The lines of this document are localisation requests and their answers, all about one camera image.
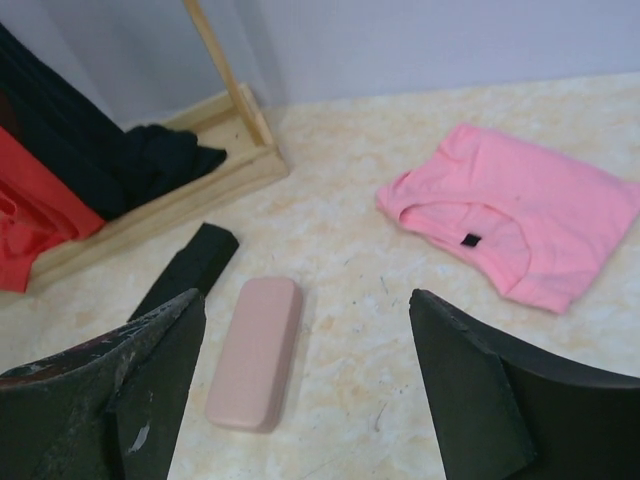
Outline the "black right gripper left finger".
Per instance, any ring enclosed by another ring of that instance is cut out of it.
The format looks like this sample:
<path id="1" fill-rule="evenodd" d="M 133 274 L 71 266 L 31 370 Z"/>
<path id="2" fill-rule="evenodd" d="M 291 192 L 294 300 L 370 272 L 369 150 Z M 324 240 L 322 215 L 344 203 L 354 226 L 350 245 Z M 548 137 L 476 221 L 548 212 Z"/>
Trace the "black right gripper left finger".
<path id="1" fill-rule="evenodd" d="M 190 289 L 2 373 L 2 478 L 167 478 L 205 324 Z"/>

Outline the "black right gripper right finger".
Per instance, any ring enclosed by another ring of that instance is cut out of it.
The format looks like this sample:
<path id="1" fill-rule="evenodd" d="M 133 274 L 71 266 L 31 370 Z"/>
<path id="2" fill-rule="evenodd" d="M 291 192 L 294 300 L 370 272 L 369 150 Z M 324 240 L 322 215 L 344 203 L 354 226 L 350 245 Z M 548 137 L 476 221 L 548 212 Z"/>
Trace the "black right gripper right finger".
<path id="1" fill-rule="evenodd" d="M 639 380 L 491 327 L 428 290 L 409 302 L 449 479 L 636 479 Z"/>

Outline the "pink glasses case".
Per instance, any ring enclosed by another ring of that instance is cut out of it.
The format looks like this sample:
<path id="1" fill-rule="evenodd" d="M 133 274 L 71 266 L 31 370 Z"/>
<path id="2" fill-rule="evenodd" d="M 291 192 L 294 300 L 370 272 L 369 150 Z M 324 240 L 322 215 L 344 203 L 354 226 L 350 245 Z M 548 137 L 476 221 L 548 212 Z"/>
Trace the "pink glasses case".
<path id="1" fill-rule="evenodd" d="M 303 307 L 287 277 L 241 288 L 205 404 L 212 424 L 269 433 L 281 417 Z"/>

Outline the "black glasses case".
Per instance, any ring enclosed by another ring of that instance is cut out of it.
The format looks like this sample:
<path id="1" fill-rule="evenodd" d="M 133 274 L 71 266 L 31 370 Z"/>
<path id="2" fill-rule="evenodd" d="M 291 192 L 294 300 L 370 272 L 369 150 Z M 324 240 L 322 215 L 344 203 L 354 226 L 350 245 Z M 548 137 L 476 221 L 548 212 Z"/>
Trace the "black glasses case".
<path id="1" fill-rule="evenodd" d="M 206 297 L 239 248 L 235 235 L 217 225 L 202 223 L 189 242 L 169 261 L 128 322 L 156 309 L 186 290 Z"/>

